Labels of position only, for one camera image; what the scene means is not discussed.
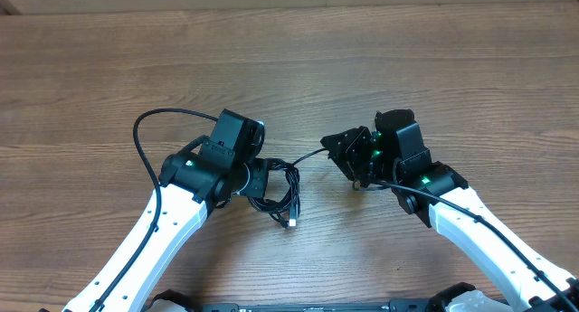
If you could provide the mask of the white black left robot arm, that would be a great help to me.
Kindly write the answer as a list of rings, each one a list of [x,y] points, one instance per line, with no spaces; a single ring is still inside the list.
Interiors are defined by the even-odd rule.
[[[112,257],[63,308],[140,311],[168,265],[211,212],[234,194],[265,195],[268,161],[178,152],[164,162],[146,210]]]

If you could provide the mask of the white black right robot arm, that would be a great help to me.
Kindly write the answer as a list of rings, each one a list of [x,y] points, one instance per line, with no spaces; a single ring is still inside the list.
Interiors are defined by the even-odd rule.
[[[578,309],[577,277],[518,238],[460,174],[432,161],[419,127],[352,128],[320,143],[354,189],[392,190],[406,213],[460,248],[513,310]]]

